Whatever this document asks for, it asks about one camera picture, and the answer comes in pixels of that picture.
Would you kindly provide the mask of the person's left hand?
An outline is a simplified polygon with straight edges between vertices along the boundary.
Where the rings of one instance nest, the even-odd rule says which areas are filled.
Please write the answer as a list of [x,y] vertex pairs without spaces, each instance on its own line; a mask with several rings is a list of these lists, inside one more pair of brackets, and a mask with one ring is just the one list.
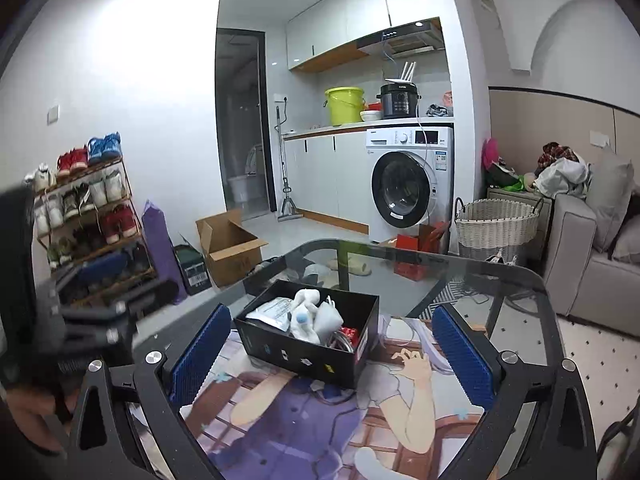
[[55,414],[55,398],[50,392],[16,386],[6,392],[6,405],[16,426],[32,444],[53,453],[63,451],[63,443],[46,424],[46,417]]

